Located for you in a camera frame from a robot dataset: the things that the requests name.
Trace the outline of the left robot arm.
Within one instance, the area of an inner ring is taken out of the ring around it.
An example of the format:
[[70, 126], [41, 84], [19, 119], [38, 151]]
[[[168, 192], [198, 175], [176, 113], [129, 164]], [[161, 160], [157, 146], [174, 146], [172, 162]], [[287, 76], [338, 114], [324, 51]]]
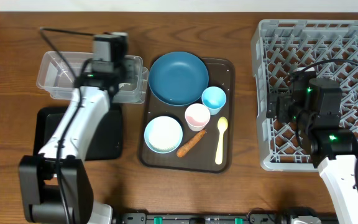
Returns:
[[126, 78], [127, 34], [93, 37], [93, 56], [75, 77], [70, 104], [38, 154], [19, 163], [25, 219], [29, 223], [112, 223], [112, 206], [97, 202], [85, 171], [91, 140], [119, 84]]

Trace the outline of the light blue cup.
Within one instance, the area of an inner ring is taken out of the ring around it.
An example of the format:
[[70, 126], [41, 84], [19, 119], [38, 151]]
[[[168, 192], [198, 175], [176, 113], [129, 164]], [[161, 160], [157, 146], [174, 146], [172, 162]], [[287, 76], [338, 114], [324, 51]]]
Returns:
[[204, 90], [201, 95], [202, 104], [204, 104], [211, 115], [216, 115], [226, 104], [226, 93], [219, 87], [211, 86]]

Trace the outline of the pink cup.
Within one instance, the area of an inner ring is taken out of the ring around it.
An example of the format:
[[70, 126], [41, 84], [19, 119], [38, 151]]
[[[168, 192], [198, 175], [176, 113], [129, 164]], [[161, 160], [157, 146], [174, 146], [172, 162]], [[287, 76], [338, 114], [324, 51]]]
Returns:
[[200, 103], [194, 103], [187, 107], [185, 120], [192, 131], [201, 131], [209, 123], [211, 114], [209, 109]]

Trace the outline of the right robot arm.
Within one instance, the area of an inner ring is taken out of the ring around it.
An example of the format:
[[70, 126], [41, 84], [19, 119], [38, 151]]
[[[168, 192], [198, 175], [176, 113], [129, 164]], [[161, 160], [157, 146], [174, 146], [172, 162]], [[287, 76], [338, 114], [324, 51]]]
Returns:
[[297, 71], [289, 93], [267, 96], [267, 117], [294, 123], [298, 145], [312, 159], [333, 201], [339, 223], [358, 223], [358, 141], [340, 127], [338, 82]]

